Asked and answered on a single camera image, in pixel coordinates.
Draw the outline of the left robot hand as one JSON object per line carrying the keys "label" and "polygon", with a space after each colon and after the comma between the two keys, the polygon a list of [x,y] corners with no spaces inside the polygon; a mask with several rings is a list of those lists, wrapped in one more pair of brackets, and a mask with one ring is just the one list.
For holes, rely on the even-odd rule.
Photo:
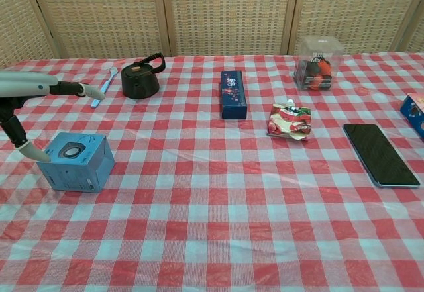
{"label": "left robot hand", "polygon": [[50,156],[27,139],[15,115],[29,99],[47,95],[75,95],[103,100],[105,94],[86,83],[60,81],[53,75],[38,72],[1,71],[1,128],[23,156],[38,162],[49,162]]}

